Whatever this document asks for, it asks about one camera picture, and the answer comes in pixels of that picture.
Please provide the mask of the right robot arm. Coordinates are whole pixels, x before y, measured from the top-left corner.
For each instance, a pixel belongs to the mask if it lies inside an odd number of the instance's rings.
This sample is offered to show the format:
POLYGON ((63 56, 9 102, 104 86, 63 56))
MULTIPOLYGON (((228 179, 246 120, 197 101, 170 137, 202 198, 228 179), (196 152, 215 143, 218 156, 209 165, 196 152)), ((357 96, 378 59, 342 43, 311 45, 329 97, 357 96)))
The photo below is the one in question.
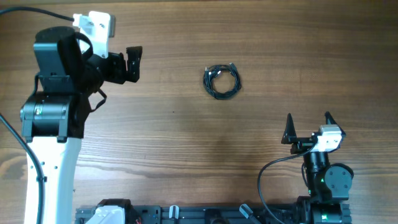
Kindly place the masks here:
POLYGON ((353 183, 353 170, 342 163, 331 164, 329 154, 340 148, 346 133, 329 112, 326 123, 310 137, 299 138, 295 132, 291 114, 287 115, 281 143, 292 146, 292 155, 303 156, 302 171, 308 188, 308 197, 299 197, 295 203, 295 223, 342 223, 352 222, 348 204, 349 190, 353 183))

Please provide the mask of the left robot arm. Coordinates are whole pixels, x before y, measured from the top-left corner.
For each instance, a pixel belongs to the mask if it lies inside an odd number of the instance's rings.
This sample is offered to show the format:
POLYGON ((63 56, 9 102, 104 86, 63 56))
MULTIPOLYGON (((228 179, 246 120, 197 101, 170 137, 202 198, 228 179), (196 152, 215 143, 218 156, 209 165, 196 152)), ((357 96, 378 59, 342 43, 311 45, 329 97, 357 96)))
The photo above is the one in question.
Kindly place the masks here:
POLYGON ((85 121, 95 108, 89 98, 104 82, 137 82, 142 47, 109 56, 86 50, 89 38, 71 27, 44 29, 35 36, 39 66, 34 91, 21 108, 21 133, 28 145, 26 223, 70 223, 75 167, 85 121))

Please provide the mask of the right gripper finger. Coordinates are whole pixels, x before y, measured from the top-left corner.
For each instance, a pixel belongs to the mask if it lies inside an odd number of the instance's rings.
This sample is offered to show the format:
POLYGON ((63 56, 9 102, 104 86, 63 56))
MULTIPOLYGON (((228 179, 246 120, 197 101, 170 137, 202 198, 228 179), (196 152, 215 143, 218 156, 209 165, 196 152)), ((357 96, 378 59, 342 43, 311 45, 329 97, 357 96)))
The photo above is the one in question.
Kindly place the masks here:
POLYGON ((342 137, 346 136, 345 131, 337 124, 337 122, 334 120, 334 118, 332 117, 332 115, 330 114, 329 111, 327 111, 325 113, 325 119, 326 119, 326 124, 335 124, 335 125, 337 125, 339 127, 342 137))
POLYGON ((282 144, 294 144, 297 142, 297 135, 295 132, 294 121, 292 115, 289 113, 287 115, 287 121, 285 125, 285 131, 282 135, 282 144))

